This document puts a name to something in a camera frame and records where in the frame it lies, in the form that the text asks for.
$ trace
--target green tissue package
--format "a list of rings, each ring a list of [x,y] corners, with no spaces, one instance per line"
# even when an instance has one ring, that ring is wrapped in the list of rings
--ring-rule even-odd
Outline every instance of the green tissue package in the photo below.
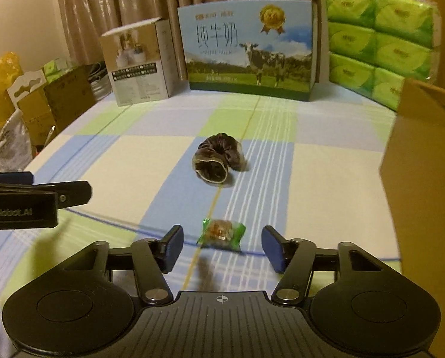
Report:
[[[391,71],[375,69],[372,99],[392,110],[397,110],[404,80],[404,77]]]
[[[375,29],[427,48],[441,42],[438,8],[424,0],[374,0]]]
[[[374,0],[326,0],[327,19],[339,23],[373,28],[375,22]]]
[[[331,53],[330,80],[365,97],[371,97],[375,67]]]
[[[391,35],[377,32],[375,64],[404,77],[425,80],[436,75],[437,58],[432,50]]]
[[[329,22],[331,52],[373,64],[376,45],[375,30]]]

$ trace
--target gold medal emblem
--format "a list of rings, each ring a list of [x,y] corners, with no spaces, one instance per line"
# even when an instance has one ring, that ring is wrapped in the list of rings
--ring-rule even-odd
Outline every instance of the gold medal emblem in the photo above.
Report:
[[[279,35],[285,32],[282,25],[286,21],[286,15],[281,8],[275,5],[266,5],[262,8],[259,18],[261,23],[264,24],[261,32],[268,34],[270,30],[276,30]]]

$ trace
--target brown satin scrunchie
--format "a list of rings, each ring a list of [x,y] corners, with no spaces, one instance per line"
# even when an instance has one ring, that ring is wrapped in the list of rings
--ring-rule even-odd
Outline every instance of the brown satin scrunchie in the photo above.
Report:
[[[241,144],[226,133],[208,137],[198,146],[192,159],[193,169],[210,183],[221,184],[227,179],[229,168],[244,169]]]

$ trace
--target brown cardboard box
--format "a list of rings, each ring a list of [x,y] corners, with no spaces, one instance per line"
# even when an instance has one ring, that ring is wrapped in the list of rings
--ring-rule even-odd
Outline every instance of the brown cardboard box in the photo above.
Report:
[[[44,145],[54,125],[57,135],[95,105],[87,70],[82,66],[70,71],[17,102],[34,146]]]
[[[403,274],[441,308],[430,351],[445,358],[445,90],[406,80],[380,174]]]
[[[169,20],[156,17],[114,28],[100,43],[119,106],[172,95],[179,76]]]

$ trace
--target checkered bed sheet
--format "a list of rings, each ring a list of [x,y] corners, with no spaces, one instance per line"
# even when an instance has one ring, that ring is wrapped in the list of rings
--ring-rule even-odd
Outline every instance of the checkered bed sheet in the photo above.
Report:
[[[173,293],[267,290],[278,276],[261,229],[334,248],[352,241],[398,267],[398,247],[378,175],[392,111],[338,86],[316,85],[311,102],[189,92],[118,107],[110,95],[60,134],[28,168],[36,183],[88,180],[86,206],[63,210],[54,229],[0,231],[0,357],[10,344],[1,307],[14,291],[96,240],[112,247],[161,238],[174,224],[185,246],[166,276]],[[206,137],[240,140],[249,170],[224,187],[205,184],[191,158]],[[206,216],[240,221],[242,254],[196,246]],[[314,286],[329,283],[320,273]],[[116,282],[134,292],[132,274]]]

